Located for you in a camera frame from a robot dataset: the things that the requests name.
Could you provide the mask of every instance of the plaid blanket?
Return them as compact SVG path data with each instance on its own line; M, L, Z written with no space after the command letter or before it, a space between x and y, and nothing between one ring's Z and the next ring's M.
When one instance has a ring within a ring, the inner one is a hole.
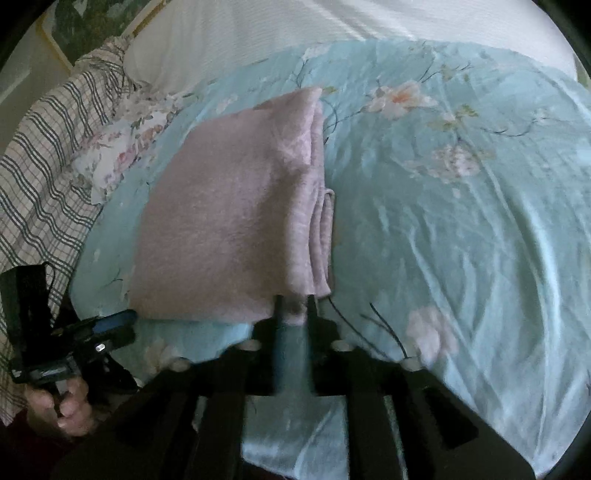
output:
M70 79L29 109L0 158L0 272L48 261L55 266L52 313L73 274L100 207L72 183L73 154L84 138L109 123L134 85L123 70L128 41L110 38L76 62ZM8 373L11 345L0 305L0 417L12 421L24 406Z

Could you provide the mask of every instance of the white pillow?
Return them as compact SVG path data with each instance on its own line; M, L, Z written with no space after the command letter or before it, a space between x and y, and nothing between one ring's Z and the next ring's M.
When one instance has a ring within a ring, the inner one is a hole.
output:
M508 48L576 78L572 48L531 0L174 0L124 66L137 83L186 92L289 46L396 35Z

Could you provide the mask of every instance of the black mount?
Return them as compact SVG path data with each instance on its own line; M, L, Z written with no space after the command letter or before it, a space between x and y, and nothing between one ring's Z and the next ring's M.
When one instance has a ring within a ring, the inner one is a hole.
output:
M52 478L240 479L246 395L275 392L280 322L277 297L273 317L258 322L250 340L184 372L160 373L66 456ZM535 478L519 453L417 359L384 362L350 346L333 321L318 317L313 296L307 329L316 392L347 398L352 480L401 480L403 470L411 480ZM197 433L191 423L199 397L207 397L207 406Z

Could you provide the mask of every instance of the folded pink towel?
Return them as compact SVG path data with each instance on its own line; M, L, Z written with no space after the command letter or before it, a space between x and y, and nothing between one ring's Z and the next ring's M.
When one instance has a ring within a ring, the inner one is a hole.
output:
M277 294L330 293L321 92L189 133L142 216L129 293L141 317L256 322Z

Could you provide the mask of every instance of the green leafy wallpaper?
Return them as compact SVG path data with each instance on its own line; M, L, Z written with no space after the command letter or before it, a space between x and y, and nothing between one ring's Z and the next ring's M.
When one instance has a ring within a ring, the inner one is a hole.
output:
M52 36L72 64L121 35L150 0L59 0Z

